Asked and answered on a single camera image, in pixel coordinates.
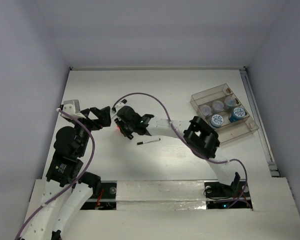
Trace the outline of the clear pin jar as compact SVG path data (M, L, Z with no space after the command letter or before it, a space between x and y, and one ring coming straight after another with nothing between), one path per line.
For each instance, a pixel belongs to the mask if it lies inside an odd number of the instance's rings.
M224 99L224 110L225 111L229 111L231 110L232 108L234 108L237 103L236 103L236 98L233 97L233 96L227 96L225 99Z

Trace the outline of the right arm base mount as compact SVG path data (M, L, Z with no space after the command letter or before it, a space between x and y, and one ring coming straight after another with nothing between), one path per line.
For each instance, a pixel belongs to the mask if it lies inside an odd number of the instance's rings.
M249 187L245 186L245 181L237 172L231 185L218 181L205 182L203 194L208 210L253 209Z

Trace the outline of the small clear jar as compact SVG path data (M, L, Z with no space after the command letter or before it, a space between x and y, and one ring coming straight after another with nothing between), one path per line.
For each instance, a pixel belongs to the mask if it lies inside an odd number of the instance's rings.
M217 114L224 110L224 103L220 100L215 100L211 106L212 112Z

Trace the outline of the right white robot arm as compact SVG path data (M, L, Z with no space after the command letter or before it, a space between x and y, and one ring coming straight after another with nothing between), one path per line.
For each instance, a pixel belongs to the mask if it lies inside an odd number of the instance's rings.
M218 133L198 116L191 120L168 120L153 114L139 115L120 102L112 108L114 122L121 133L130 140L133 134L181 139L193 154L208 162L220 183L225 196L232 196L239 189L240 175L229 167L219 141Z

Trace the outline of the purple clip jar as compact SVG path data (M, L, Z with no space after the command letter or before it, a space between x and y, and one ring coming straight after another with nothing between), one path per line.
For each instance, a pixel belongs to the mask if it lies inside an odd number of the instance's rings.
M203 115L205 118L207 118L207 117L209 117L209 116L212 115L212 109L211 109L211 107L208 106L208 105L205 105L205 104L204 104L204 105L201 105L201 106L199 107L199 109L200 109L202 115Z

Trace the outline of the black white marker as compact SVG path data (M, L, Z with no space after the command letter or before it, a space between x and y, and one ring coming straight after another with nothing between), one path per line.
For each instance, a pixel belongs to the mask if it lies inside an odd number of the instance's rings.
M136 143L137 146L140 146L140 145L145 145L145 144L152 144L152 143L156 143L156 142L159 142L161 141L161 138L156 138L156 139L151 139L151 140L147 140L147 141L139 141Z

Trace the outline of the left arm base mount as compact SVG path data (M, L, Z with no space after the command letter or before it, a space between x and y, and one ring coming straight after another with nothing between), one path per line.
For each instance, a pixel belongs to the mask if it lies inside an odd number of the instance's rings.
M117 182L101 181L95 191L87 183L78 182L70 197L70 204L80 210L116 210Z

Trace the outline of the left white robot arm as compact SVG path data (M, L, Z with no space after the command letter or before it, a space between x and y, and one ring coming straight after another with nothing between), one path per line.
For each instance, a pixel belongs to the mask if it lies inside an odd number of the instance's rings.
M15 237L17 240L63 239L84 203L103 192L100 176L87 171L93 159L83 163L81 158L88 142L92 142L91 151L96 150L92 132L111 125L111 108L80 110L72 103L64 103L57 111L72 125L56 132L39 206L25 220Z

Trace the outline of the blue lid jar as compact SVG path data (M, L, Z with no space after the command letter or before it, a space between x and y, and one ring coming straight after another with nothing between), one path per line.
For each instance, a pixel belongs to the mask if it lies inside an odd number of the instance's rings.
M233 123L242 120L246 115L246 110L240 106L237 106L232 109L228 119L231 123Z
M209 124L213 129L218 129L224 124L224 118L220 114L214 114L210 118Z

